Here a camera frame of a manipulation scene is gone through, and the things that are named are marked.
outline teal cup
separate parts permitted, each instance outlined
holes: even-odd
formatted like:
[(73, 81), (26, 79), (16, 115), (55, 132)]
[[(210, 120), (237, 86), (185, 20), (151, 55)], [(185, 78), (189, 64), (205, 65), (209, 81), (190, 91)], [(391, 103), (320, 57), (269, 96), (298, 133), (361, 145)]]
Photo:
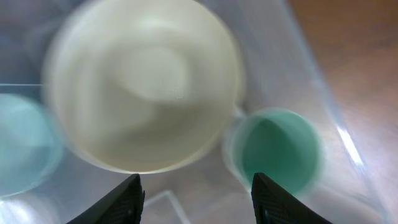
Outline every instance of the teal cup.
[(248, 190), (265, 173), (293, 195), (304, 193), (320, 167), (320, 138), (293, 111), (271, 109), (238, 118), (224, 143), (224, 161)]

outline white bowl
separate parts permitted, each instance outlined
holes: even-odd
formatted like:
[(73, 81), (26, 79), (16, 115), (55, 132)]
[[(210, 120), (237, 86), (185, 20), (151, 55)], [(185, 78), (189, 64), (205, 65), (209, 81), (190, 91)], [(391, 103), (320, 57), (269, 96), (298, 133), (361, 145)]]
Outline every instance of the white bowl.
[(153, 173), (201, 158), (243, 92), (238, 47), (191, 0), (95, 0), (46, 56), (45, 93), (74, 151), (104, 169)]

